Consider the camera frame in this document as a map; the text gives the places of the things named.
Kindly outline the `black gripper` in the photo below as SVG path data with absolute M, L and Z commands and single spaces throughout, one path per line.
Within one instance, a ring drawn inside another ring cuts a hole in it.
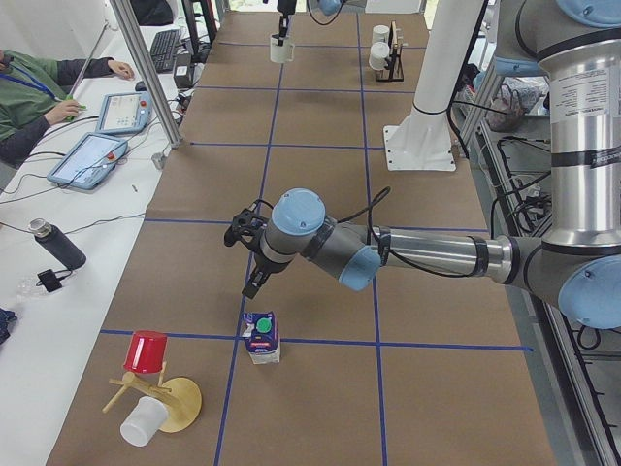
M 253 259 L 255 266 L 242 291 L 242 295 L 246 298 L 254 298 L 272 274 L 282 272 L 291 262 L 290 256 L 286 256 L 283 262 L 276 262 L 258 252 L 253 254 Z
M 277 45 L 282 47 L 288 34 L 289 17 L 296 13 L 296 0 L 278 0 L 277 10 L 281 14 L 278 21 Z

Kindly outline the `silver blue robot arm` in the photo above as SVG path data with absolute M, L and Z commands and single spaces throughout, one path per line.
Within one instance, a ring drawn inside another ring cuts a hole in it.
M 510 76 L 546 75 L 550 88 L 552 224 L 540 238 L 408 233 L 330 217 L 319 196 L 285 192 L 263 218 L 237 216 L 255 267 L 244 295 L 303 256 L 360 290 L 383 265 L 523 288 L 593 328 L 620 324 L 620 5 L 504 1 L 495 63 Z
M 318 0 L 306 1 L 307 13 L 312 21 L 319 26 L 328 26 L 332 24 L 341 14 L 344 6 L 352 4 L 355 8 L 364 9 L 365 1 L 347 1 L 347 0 Z M 289 30 L 293 16 L 296 14 L 297 2 L 294 0 L 278 0 L 277 11 L 278 31 L 271 35 L 272 39 L 277 41 L 278 47 L 283 47 L 285 40 L 289 37 Z

